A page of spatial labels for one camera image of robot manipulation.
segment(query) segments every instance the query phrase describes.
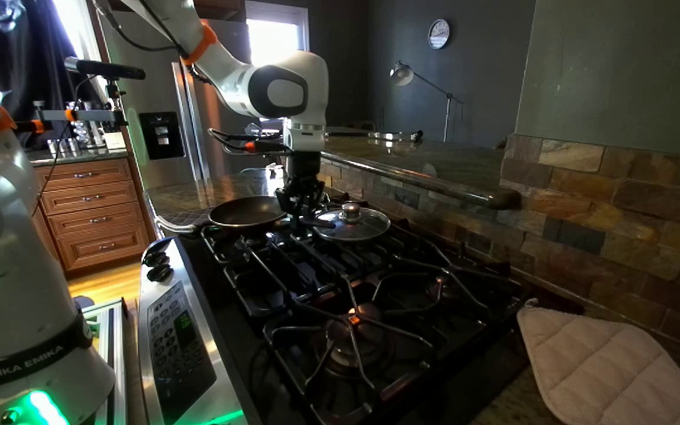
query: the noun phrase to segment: kitchen cabinet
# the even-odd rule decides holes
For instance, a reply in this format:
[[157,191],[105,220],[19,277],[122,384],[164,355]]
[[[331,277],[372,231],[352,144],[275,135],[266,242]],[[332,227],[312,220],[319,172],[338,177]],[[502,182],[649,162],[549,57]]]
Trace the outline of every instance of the kitchen cabinet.
[[36,227],[65,274],[137,257],[149,246],[126,159],[36,171],[41,182]]

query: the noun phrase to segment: cabinet drawer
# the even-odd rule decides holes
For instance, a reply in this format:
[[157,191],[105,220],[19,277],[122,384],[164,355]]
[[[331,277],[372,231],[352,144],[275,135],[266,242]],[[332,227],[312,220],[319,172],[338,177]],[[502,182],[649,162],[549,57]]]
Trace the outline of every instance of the cabinet drawer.
[[139,255],[146,246],[139,223],[112,225],[111,235],[73,231],[57,242],[65,272]]
[[64,212],[64,215],[50,218],[50,227],[58,237],[64,237],[69,231],[82,231],[82,230],[91,230],[97,235],[103,235],[116,223],[141,223],[141,218],[131,204],[76,210],[76,212]]
[[44,191],[39,200],[39,207],[50,220],[58,212],[122,207],[122,204],[125,207],[134,204],[131,188],[126,182]]
[[125,162],[65,164],[57,165],[46,177],[46,191],[129,182]]

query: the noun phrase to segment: lamp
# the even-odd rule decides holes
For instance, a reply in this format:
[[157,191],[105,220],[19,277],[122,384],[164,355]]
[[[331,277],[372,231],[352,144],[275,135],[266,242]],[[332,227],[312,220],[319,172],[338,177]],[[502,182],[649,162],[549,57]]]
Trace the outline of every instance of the lamp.
[[435,86],[425,77],[414,74],[409,64],[396,61],[390,70],[390,79],[394,86],[410,86],[414,79],[429,86],[435,92],[444,94],[444,124],[440,124],[440,142],[448,142],[448,131],[450,131],[450,104],[457,103],[448,90]]

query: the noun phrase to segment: frying pan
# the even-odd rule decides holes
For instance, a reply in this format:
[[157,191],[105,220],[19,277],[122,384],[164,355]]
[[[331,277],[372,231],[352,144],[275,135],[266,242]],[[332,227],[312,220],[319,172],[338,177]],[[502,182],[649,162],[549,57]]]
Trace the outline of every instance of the frying pan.
[[283,218],[285,212],[279,210],[279,204],[272,196],[236,200],[207,212],[207,220],[222,230],[255,230]]

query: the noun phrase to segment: window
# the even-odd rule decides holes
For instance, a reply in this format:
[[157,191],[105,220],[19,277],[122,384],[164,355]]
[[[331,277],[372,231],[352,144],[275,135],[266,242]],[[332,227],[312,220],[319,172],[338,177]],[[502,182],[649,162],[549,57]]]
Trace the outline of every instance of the window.
[[275,64],[309,50],[309,15],[304,7],[248,4],[249,64]]

